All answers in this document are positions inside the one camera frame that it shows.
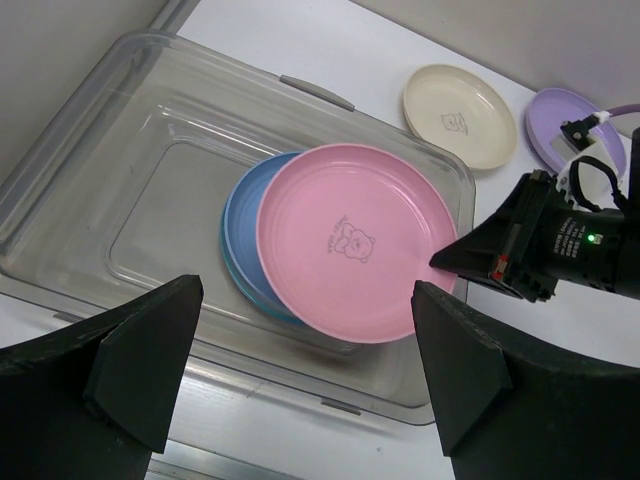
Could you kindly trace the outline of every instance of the stack of plates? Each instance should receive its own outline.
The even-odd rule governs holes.
[[[260,265],[256,218],[267,185],[298,153],[276,155],[247,171],[229,195],[220,225],[222,256],[236,286],[263,311],[292,323],[301,322],[277,297]]]
[[[429,266],[455,226],[433,186],[394,155],[325,145],[269,158],[233,190],[220,229],[234,281],[271,315],[341,340],[414,332],[416,280],[451,292]]]

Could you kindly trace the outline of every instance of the pink plate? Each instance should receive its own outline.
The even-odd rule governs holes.
[[[350,342],[414,333],[414,282],[447,292],[455,284],[429,266],[456,238],[442,198],[408,163],[372,147],[326,145],[285,165],[262,198],[256,236],[280,300]]]

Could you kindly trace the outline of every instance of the purple plate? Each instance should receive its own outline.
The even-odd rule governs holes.
[[[554,150],[551,141],[561,134],[562,122],[580,120],[600,110],[569,90],[547,88],[538,92],[527,109],[526,123],[531,144],[542,161],[559,173],[566,161]],[[627,156],[616,129],[610,123],[604,123],[591,132],[602,140],[622,177],[627,169]]]

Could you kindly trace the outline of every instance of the white table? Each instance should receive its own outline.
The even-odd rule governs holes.
[[[406,128],[402,87],[418,67],[447,63],[482,77],[511,108],[520,140],[510,164],[476,176],[476,224],[522,173],[541,166],[522,129],[533,92],[347,0],[201,0],[179,35],[272,73],[311,81],[400,128]],[[469,303],[562,347],[640,366],[637,303],[568,284],[556,293],[547,304],[529,304],[472,286]],[[36,307],[0,300],[0,346],[42,333],[27,322]],[[194,410],[195,404],[206,407]],[[170,436],[305,479],[453,479],[434,425],[389,421],[381,433],[347,414],[344,421],[328,420],[260,395],[205,389],[193,380],[183,381]]]

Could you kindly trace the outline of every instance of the gray wall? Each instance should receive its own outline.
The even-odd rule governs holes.
[[[534,90],[640,103],[640,0],[354,1]]]
[[[123,33],[167,0],[0,0],[0,180]]]

